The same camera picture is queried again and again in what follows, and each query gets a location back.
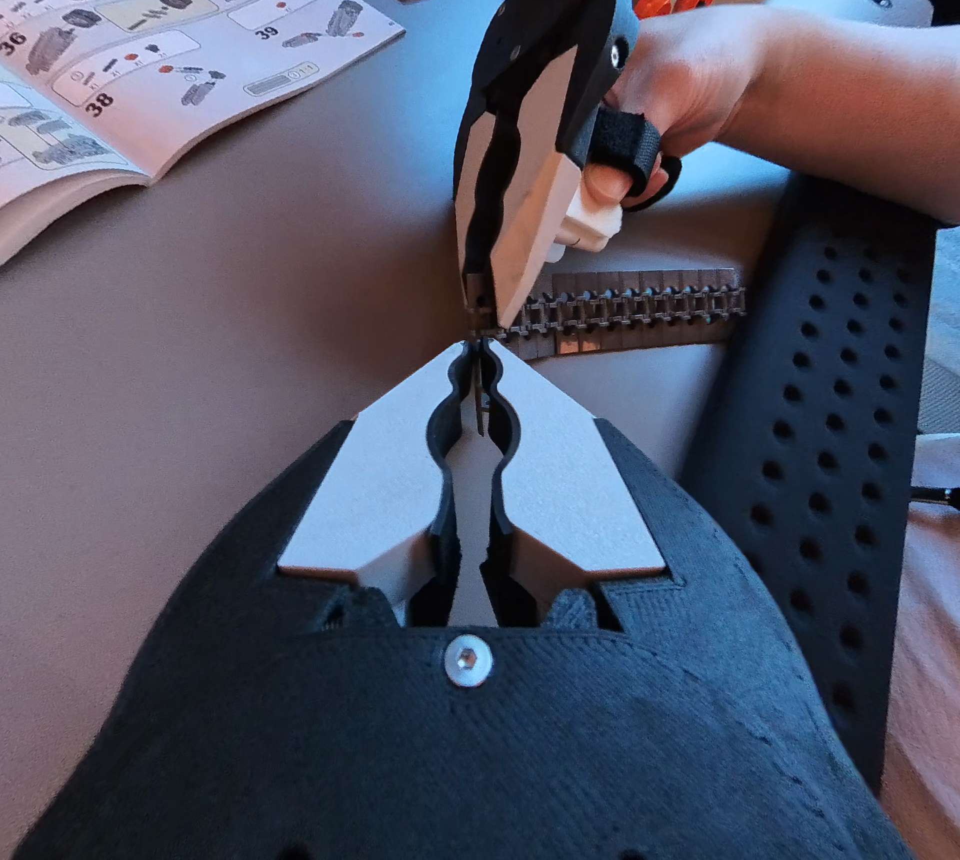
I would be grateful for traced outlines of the person's right hand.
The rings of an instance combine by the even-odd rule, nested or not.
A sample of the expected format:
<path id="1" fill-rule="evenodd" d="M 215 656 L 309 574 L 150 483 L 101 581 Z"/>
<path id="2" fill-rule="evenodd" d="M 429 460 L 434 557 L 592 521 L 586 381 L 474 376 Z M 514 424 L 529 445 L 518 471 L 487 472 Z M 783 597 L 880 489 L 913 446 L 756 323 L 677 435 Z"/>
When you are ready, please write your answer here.
<path id="1" fill-rule="evenodd" d="M 649 19 L 624 71 L 606 94 L 615 110 L 644 115 L 661 138 L 653 176 L 636 202 L 665 185 L 666 157 L 710 141 L 778 161 L 762 140 L 750 101 L 772 43 L 774 11 L 760 5 L 705 8 Z"/>

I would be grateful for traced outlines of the small black track link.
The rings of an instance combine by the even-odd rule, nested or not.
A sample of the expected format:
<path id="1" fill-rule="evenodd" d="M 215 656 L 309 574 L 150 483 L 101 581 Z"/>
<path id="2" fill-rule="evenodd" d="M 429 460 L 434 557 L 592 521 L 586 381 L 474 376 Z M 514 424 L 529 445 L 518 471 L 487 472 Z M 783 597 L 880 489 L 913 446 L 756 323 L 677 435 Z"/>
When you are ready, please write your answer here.
<path id="1" fill-rule="evenodd" d="M 476 427 L 477 432 L 480 437 L 486 435 L 487 422 L 489 418 L 490 411 L 490 397 L 489 393 L 486 390 L 484 374 L 483 374 L 483 363 L 484 363 L 484 354 L 486 351 L 487 340 L 482 338 L 477 341 L 471 342 L 473 346 L 472 349 L 472 388 L 473 388 L 473 397 L 474 397 L 474 406 L 475 406 L 475 416 L 476 416 Z"/>

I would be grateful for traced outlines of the person's right forearm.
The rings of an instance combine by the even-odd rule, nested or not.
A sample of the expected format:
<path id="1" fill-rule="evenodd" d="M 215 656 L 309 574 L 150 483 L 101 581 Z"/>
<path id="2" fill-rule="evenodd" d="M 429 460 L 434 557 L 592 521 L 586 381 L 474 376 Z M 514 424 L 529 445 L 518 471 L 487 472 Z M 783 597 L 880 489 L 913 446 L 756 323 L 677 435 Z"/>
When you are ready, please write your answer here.
<path id="1" fill-rule="evenodd" d="M 758 52 L 718 138 L 957 226 L 958 26 L 751 13 Z"/>

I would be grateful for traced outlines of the grey desk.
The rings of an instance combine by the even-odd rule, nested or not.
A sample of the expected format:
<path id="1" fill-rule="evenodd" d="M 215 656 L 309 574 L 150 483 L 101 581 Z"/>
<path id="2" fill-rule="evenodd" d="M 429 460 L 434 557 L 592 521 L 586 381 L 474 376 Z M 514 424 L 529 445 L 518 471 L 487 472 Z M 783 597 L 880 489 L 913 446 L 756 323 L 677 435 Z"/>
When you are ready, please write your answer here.
<path id="1" fill-rule="evenodd" d="M 219 531 L 454 342 L 453 145 L 501 0 L 406 30 L 2 269 L 2 858 Z"/>

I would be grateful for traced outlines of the black perforated panel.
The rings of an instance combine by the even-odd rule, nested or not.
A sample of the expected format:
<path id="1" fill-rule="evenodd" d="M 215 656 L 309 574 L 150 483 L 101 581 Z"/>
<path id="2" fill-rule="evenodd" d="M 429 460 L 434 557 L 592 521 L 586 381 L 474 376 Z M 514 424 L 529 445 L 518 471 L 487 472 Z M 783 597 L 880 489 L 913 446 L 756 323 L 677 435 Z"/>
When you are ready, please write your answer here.
<path id="1" fill-rule="evenodd" d="M 783 611 L 882 782 L 937 223 L 797 176 L 679 477 Z"/>

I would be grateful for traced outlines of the open instruction booklet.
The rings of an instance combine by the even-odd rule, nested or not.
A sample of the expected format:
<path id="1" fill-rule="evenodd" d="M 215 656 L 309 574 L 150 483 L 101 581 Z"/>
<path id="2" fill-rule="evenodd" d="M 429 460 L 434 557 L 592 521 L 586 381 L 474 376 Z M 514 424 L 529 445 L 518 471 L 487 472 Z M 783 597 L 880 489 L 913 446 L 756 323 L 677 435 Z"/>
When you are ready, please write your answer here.
<path id="1" fill-rule="evenodd" d="M 403 34 L 362 0 L 1 0 L 1 262 Z"/>

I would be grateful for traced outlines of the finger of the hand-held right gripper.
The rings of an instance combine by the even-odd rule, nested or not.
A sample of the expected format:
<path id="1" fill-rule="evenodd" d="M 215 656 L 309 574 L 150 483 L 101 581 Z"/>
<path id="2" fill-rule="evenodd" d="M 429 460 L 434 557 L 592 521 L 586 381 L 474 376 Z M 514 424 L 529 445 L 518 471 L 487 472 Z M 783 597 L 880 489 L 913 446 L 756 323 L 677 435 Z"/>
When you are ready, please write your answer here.
<path id="1" fill-rule="evenodd" d="M 558 150 L 558 130 L 578 48 L 546 65 L 522 100 L 513 71 L 491 93 L 495 127 L 484 166 L 488 260 L 494 325 L 508 328 L 520 311 L 567 214 L 581 169 Z"/>
<path id="2" fill-rule="evenodd" d="M 472 325 L 494 325 L 498 303 L 492 252 L 501 232 L 504 199 L 520 157 L 516 120 L 484 112 L 471 126 L 455 197 L 464 307 Z"/>

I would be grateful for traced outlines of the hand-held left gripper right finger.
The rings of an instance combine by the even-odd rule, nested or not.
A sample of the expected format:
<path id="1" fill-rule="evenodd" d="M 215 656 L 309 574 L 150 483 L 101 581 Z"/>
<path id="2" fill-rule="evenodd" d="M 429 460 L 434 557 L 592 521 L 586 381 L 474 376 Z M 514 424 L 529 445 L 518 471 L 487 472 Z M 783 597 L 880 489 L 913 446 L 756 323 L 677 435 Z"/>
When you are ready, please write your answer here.
<path id="1" fill-rule="evenodd" d="M 498 624 L 536 626 L 563 590 L 663 575 L 594 416 L 494 340 L 479 363 L 502 452 L 481 565 Z"/>

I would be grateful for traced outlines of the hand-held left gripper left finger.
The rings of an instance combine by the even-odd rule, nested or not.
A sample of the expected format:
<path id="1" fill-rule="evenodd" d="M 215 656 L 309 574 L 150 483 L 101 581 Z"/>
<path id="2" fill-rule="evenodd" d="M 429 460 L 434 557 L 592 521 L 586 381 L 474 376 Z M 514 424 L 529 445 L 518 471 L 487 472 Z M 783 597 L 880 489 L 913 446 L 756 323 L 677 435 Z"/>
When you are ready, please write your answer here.
<path id="1" fill-rule="evenodd" d="M 474 349 L 457 343 L 359 413 L 277 566 L 376 588 L 401 622 L 446 626 L 461 566 L 446 456 Z"/>

